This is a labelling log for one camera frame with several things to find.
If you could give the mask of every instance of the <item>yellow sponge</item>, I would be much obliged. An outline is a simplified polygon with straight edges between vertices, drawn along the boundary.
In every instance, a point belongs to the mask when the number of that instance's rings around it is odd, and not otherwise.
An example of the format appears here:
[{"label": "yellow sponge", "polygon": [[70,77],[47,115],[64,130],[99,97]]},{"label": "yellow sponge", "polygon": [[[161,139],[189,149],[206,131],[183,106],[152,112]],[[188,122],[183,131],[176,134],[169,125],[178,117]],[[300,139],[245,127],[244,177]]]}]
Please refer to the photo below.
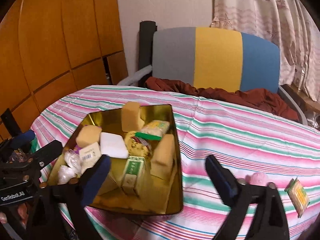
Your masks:
[{"label": "yellow sponge", "polygon": [[140,131],[144,126],[141,119],[140,104],[128,102],[121,109],[121,126],[124,132]]},{"label": "yellow sponge", "polygon": [[95,142],[99,142],[101,127],[95,125],[86,125],[79,132],[76,142],[80,148],[87,147]]},{"label": "yellow sponge", "polygon": [[174,152],[174,136],[172,134],[165,134],[154,150],[150,174],[164,180],[169,180],[172,173]]}]

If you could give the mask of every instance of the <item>soap bar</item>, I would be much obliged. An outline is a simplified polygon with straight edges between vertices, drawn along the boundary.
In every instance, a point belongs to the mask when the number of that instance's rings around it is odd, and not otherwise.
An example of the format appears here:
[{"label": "soap bar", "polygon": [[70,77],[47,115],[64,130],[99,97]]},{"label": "soap bar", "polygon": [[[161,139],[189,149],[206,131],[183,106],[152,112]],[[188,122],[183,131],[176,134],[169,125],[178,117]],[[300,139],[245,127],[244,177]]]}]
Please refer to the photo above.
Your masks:
[{"label": "soap bar", "polygon": [[86,169],[93,167],[96,162],[101,157],[100,146],[97,142],[82,148],[79,151],[79,156],[81,160],[81,174],[85,172]]},{"label": "soap bar", "polygon": [[164,180],[169,180],[172,172],[174,152],[174,136],[172,134],[165,134],[154,150],[150,174]]},{"label": "soap bar", "polygon": [[141,119],[140,104],[137,102],[128,102],[121,109],[122,131],[139,131],[144,125]]},{"label": "soap bar", "polygon": [[129,152],[121,135],[102,132],[100,135],[101,154],[112,158],[127,159]]},{"label": "soap bar", "polygon": [[76,142],[80,148],[87,147],[95,142],[99,142],[101,127],[95,125],[86,125],[79,132]]},{"label": "soap bar", "polygon": [[127,195],[140,195],[146,170],[145,161],[143,157],[129,156],[121,182],[122,190]]}]

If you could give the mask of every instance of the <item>brown cloth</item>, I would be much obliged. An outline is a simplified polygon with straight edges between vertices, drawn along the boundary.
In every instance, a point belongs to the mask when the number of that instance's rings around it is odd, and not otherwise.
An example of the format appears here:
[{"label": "brown cloth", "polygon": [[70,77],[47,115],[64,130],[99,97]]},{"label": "brown cloth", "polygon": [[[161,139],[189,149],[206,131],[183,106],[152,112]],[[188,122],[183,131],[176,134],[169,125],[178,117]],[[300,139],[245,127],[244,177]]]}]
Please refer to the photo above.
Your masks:
[{"label": "brown cloth", "polygon": [[271,93],[264,88],[252,89],[247,92],[227,92],[221,88],[199,88],[185,84],[180,80],[169,80],[150,77],[146,87],[155,91],[178,92],[185,95],[216,99],[229,103],[248,106],[269,112],[289,120],[299,122],[298,114],[291,109],[278,94]]}]

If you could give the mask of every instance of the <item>screw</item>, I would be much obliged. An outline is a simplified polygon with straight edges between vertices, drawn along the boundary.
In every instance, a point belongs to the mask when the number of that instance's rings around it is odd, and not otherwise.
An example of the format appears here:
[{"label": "screw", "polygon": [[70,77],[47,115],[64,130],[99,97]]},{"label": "screw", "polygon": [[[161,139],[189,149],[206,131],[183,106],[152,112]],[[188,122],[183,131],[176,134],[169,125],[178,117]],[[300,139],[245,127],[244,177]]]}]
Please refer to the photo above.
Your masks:
[{"label": "screw", "polygon": [[77,184],[78,183],[78,179],[77,178],[72,178],[69,180],[69,184]]},{"label": "screw", "polygon": [[45,188],[47,186],[46,182],[41,182],[39,188]]},{"label": "screw", "polygon": [[274,184],[273,182],[270,182],[269,184],[268,184],[268,187],[270,187],[270,188],[272,188],[272,189],[276,189],[277,187],[276,187],[276,184]]},{"label": "screw", "polygon": [[245,181],[245,179],[238,179],[237,181],[241,185],[247,185],[247,182]]}]

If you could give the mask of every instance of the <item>blue gripper pad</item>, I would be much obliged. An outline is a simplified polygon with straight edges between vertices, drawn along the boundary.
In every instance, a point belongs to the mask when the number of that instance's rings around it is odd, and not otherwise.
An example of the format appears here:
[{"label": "blue gripper pad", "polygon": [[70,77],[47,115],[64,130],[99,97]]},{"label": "blue gripper pad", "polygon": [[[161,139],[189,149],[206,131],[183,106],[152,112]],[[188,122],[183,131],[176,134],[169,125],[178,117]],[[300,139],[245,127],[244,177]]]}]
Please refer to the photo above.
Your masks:
[{"label": "blue gripper pad", "polygon": [[82,190],[81,206],[92,204],[101,185],[105,181],[111,167],[111,159],[108,155],[102,155],[97,163],[88,168],[79,179],[79,186]]}]

